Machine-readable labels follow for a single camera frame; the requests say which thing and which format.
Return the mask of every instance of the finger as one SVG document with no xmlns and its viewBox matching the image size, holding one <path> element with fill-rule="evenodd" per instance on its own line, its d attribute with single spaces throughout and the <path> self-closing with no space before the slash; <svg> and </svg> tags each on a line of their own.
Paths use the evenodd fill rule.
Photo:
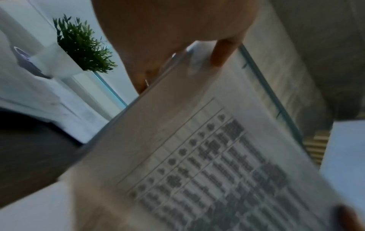
<svg viewBox="0 0 365 231">
<path fill-rule="evenodd" d="M 221 67 L 232 55 L 232 53 L 241 45 L 244 33 L 234 37 L 218 40 L 212 52 L 210 63 L 215 67 Z"/>
<path fill-rule="evenodd" d="M 348 206 L 339 209 L 339 221 L 345 231 L 365 231 L 365 226 L 355 213 L 355 210 Z"/>
</svg>

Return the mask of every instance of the plant pot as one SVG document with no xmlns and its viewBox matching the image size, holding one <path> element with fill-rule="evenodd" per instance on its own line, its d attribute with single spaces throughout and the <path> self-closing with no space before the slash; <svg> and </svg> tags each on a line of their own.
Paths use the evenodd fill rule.
<svg viewBox="0 0 365 231">
<path fill-rule="evenodd" d="M 30 57 L 29 61 L 40 69 L 42 74 L 51 78 L 68 78 L 83 72 L 58 43 L 44 48 Z"/>
</svg>

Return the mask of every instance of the person's hand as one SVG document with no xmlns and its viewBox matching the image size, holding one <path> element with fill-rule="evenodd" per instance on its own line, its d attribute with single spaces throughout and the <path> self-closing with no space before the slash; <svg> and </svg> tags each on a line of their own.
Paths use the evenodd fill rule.
<svg viewBox="0 0 365 231">
<path fill-rule="evenodd" d="M 365 226 L 352 208 L 342 206 L 338 215 L 340 224 L 345 231 L 365 231 Z"/>
<path fill-rule="evenodd" d="M 253 23 L 258 0 L 92 0 L 105 35 L 138 93 L 174 53 L 196 40 L 218 40 L 211 56 L 222 66 Z"/>
</svg>

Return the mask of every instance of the floor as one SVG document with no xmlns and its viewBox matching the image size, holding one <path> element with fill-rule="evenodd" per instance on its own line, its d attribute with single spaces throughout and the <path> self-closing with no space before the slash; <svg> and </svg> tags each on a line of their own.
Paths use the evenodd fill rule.
<svg viewBox="0 0 365 231">
<path fill-rule="evenodd" d="M 80 143 L 56 126 L 0 112 L 0 208 L 57 181 Z"/>
</svg>

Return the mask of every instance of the foliage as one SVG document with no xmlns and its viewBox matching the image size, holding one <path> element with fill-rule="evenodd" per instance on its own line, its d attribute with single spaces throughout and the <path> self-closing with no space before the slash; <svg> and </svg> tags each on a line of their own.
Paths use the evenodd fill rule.
<svg viewBox="0 0 365 231">
<path fill-rule="evenodd" d="M 57 30 L 57 42 L 62 49 L 83 69 L 94 72 L 107 73 L 114 67 L 115 62 L 110 60 L 111 51 L 103 46 L 102 38 L 97 40 L 92 35 L 94 31 L 87 21 L 70 22 L 71 17 L 66 15 L 62 19 L 53 19 Z"/>
</svg>

